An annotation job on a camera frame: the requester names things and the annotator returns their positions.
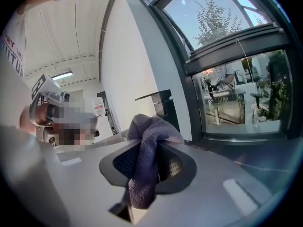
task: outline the fluorescent light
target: fluorescent light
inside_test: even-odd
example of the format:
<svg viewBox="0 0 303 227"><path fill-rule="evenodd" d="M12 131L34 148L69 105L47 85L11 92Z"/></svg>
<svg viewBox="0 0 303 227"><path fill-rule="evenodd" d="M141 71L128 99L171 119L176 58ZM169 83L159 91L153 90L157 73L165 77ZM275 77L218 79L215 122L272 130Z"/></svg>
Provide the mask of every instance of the fluorescent light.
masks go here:
<svg viewBox="0 0 303 227"><path fill-rule="evenodd" d="M72 72L69 71L69 72L65 72L65 73L62 73L62 74L59 74L57 76L54 76L52 77L53 80L58 80L58 79L62 79L62 78L65 78L65 77L69 77L72 75Z"/></svg>

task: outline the ceiling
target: ceiling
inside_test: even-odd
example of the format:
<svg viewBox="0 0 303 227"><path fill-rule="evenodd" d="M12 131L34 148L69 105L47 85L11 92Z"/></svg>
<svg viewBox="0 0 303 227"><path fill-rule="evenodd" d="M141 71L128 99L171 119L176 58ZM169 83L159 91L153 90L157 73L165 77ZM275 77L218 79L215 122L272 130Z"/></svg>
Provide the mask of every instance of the ceiling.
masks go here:
<svg viewBox="0 0 303 227"><path fill-rule="evenodd" d="M98 80L99 40L109 0L50 1L26 11L26 61L24 80L32 88L42 73L72 85Z"/></svg>

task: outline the sky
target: sky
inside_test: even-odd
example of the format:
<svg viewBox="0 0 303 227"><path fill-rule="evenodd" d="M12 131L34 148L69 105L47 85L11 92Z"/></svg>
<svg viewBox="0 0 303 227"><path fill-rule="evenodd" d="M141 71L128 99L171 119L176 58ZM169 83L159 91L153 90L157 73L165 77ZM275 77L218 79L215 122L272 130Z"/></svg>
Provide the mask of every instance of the sky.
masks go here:
<svg viewBox="0 0 303 227"><path fill-rule="evenodd" d="M173 0L171 1L164 10L170 15L170 17L175 21L183 33L187 36L188 40L191 42L194 49L198 49L200 46L197 45L197 40L193 37L197 37L201 33L199 29L199 23L197 19L197 12L200 10L199 6L196 4L199 2L202 6L206 7L205 0ZM251 2L248 0L238 0L241 5L255 8ZM225 11L223 15L227 17L228 10L232 10L232 18L235 15L238 16L238 21L242 19L241 29L249 28L243 14L237 7L237 5L232 0L214 0L215 4L218 6L223 6ZM257 13L245 10L250 17L253 25L257 25L257 21L254 15Z"/></svg>

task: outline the window frame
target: window frame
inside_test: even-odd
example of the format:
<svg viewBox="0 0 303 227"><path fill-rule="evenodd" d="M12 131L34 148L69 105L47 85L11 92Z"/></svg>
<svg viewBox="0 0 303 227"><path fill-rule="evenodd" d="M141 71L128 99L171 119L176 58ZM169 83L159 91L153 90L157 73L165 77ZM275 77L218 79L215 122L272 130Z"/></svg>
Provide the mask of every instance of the window frame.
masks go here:
<svg viewBox="0 0 303 227"><path fill-rule="evenodd" d="M186 53L185 47L173 28L175 26L161 10L162 7L165 7L166 4L172 0L153 0L152 2L149 2L148 0L141 1L150 14L156 18L156 23L168 43L176 62L188 106L193 142L199 142L201 139L232 142L263 141L281 137L293 139L300 135L303 128L303 112L300 110L300 99L295 97L295 95L303 95L303 87L300 86L300 80L302 80L301 77L303 77L303 49L294 28L289 23L288 18L285 17L283 11L278 8L275 1L249 0L257 8L259 11L258 13L261 11L262 13L267 14L268 18L273 21L272 23L253 26L234 34L227 35L192 51L189 55ZM203 109L200 108L199 98L196 94L195 82L192 75L243 58L243 50L237 44L236 38L241 42L247 56L279 49L283 49L286 52L292 91L291 115L286 130L278 133L264 133L258 135L223 135L206 132L204 112L201 111Z"/></svg>
<svg viewBox="0 0 303 227"><path fill-rule="evenodd" d="M193 48L192 44L190 43L190 41L188 40L187 36L183 33L183 31L179 28L179 26L175 23L175 21L169 16L168 13L166 13L166 11L162 11L162 13L169 20L169 22L175 28L175 30L180 34L180 36L184 39L185 44L187 45L187 47L189 48L189 50L191 52L194 51L194 48Z"/></svg>
<svg viewBox="0 0 303 227"><path fill-rule="evenodd" d="M248 25L249 25L250 27L254 27L254 25L253 25L253 23L252 23L250 17L249 17L248 14L245 12L243 6L239 3L239 1L238 1L238 0L232 0L232 1L237 5L238 9L239 9L240 12L242 13L242 15L245 17L245 19L246 19Z"/></svg>
<svg viewBox="0 0 303 227"><path fill-rule="evenodd" d="M270 22L275 22L275 18L271 18L270 16L268 16L267 13L263 10L263 8L262 8L257 2L255 2L255 0L248 0L248 1L251 2L252 5L254 5L254 6L256 7L256 9L251 8L251 7L248 7L248 6L241 5L241 4L239 3L238 0L233 0L233 1L234 1L234 3L236 3L236 5L238 6L238 8L239 8L241 11L243 11L243 12L242 12L243 15L246 14L246 16L248 17L248 19L246 18L245 15L244 15L244 17L246 18L247 21L249 20L249 21L251 22L251 19L249 18L248 14L245 12L244 9L248 9L248 10L250 10L250 11L253 11L253 12L255 12L255 13L258 13L258 14L262 15L262 16L266 19L266 21L267 21L268 23L270 23Z"/></svg>

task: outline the towel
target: towel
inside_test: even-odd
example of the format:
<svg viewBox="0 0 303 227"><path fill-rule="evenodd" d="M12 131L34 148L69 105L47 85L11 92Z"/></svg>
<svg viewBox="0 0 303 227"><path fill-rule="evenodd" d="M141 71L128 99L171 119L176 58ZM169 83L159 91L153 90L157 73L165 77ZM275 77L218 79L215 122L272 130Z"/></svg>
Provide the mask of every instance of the towel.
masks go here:
<svg viewBox="0 0 303 227"><path fill-rule="evenodd" d="M184 140L177 129L167 121L143 114L133 118L126 138L142 139L134 175L128 183L130 203L133 208L148 209L155 198L158 178L157 142L168 140L183 144Z"/></svg>

